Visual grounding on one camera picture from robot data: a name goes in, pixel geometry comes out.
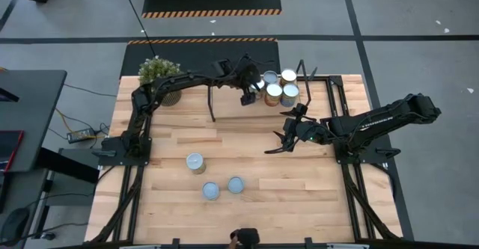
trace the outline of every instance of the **concrete floor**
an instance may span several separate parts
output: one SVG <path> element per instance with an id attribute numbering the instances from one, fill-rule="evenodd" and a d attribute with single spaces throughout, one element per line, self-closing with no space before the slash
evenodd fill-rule
<path id="1" fill-rule="evenodd" d="M 144 0 L 133 0 L 141 10 Z M 10 0 L 0 0 L 0 16 Z M 344 0 L 281 0 L 280 16 L 144 19 L 150 36 L 353 35 Z M 353 0 L 363 35 L 479 34 L 479 0 Z M 0 42 L 20 38 L 69 38 L 56 44 L 0 44 L 0 67 L 11 70 L 66 70 L 67 83 L 101 93 L 116 93 L 125 43 L 76 43 L 87 37 L 141 37 L 127 0 L 19 0 L 0 30 Z M 407 126 L 391 134 L 400 182 L 414 237 L 418 241 L 479 245 L 479 42 L 365 42 L 379 100 L 384 105 L 408 93 L 431 96 L 442 116 L 432 125 Z M 363 74 L 354 41 L 280 40 L 282 67 L 305 59 L 318 74 Z M 476 91 L 470 93 L 468 88 Z M 109 124 L 114 99 L 66 87 L 58 108 L 97 128 Z M 82 129 L 80 123 L 71 123 Z M 50 128 L 66 135 L 58 116 Z M 49 132 L 44 147 L 68 145 Z M 85 207 L 50 211 L 46 227 L 88 220 Z M 58 231 L 51 242 L 30 240 L 27 248 L 77 245 L 84 227 Z"/>

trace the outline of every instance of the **red object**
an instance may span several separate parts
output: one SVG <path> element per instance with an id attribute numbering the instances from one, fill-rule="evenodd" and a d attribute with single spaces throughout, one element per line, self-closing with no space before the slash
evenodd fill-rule
<path id="1" fill-rule="evenodd" d="M 1 135 L 1 133 L 5 133 L 5 132 L 17 132 L 17 133 L 18 133 L 18 139 L 16 140 L 15 147 L 13 148 L 13 150 L 12 150 L 12 152 L 11 152 L 11 154 L 10 154 L 10 158 L 8 159 L 7 167 L 5 167 L 4 170 L 0 170 L 0 171 L 3 171 L 3 172 L 7 172 L 8 169 L 10 168 L 10 166 L 12 165 L 13 158 L 15 158 L 16 151 L 18 150 L 18 147 L 20 146 L 20 142 L 21 142 L 22 139 L 23 139 L 23 131 L 22 131 L 22 130 L 18 130 L 18 131 L 0 131 L 0 135 Z"/>

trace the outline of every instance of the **orange and black striped tape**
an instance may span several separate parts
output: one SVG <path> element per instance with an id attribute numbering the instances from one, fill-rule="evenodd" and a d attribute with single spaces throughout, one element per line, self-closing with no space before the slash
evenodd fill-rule
<path id="1" fill-rule="evenodd" d="M 276 41 L 276 38 L 201 38 L 201 39 L 176 39 L 176 40 L 131 40 L 128 44 L 143 43 L 221 43 L 221 42 L 245 42 L 245 41 Z"/>
<path id="2" fill-rule="evenodd" d="M 203 17 L 203 16 L 259 16 L 278 15 L 280 9 L 257 10 L 185 10 L 143 13 L 143 18 L 170 18 L 170 17 Z"/>

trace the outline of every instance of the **plant pot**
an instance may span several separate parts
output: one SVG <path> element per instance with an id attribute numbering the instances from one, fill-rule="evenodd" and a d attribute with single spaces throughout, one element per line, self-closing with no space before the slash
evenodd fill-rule
<path id="1" fill-rule="evenodd" d="M 181 99 L 181 90 L 167 93 L 163 98 L 162 106 L 173 106 L 177 104 Z"/>

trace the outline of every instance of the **wooden table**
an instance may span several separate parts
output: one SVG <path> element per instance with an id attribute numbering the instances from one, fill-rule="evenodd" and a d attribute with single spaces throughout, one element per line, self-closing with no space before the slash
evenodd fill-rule
<path id="1" fill-rule="evenodd" d="M 370 109 L 360 75 L 343 76 L 350 114 Z M 300 99 L 306 99 L 305 86 Z M 131 114 L 130 94 L 137 77 L 123 77 L 112 119 L 111 135 L 126 129 Z M 213 91 L 216 122 L 207 107 L 207 87 L 183 90 L 172 107 L 160 107 L 153 116 L 151 160 L 144 172 L 135 244 L 225 244 L 229 233 L 255 227 L 262 243 L 353 242 L 341 167 L 332 146 L 299 142 L 294 153 L 266 155 L 279 147 L 272 133 L 281 132 L 281 107 L 240 105 L 240 91 L 224 87 Z M 330 117 L 324 82 L 311 83 L 309 117 Z M 207 170 L 193 175 L 186 156 L 201 153 Z M 388 177 L 363 165 L 364 182 L 373 209 L 396 235 L 401 235 Z M 118 205 L 123 168 L 116 167 L 97 186 L 85 240 L 92 239 Z M 228 180 L 241 176 L 245 190 L 232 194 Z M 205 182 L 219 184 L 218 200 L 202 197 Z M 129 218 L 128 212 L 123 218 Z M 361 233 L 364 219 L 359 212 Z M 127 221 L 122 236 L 126 236 Z"/>

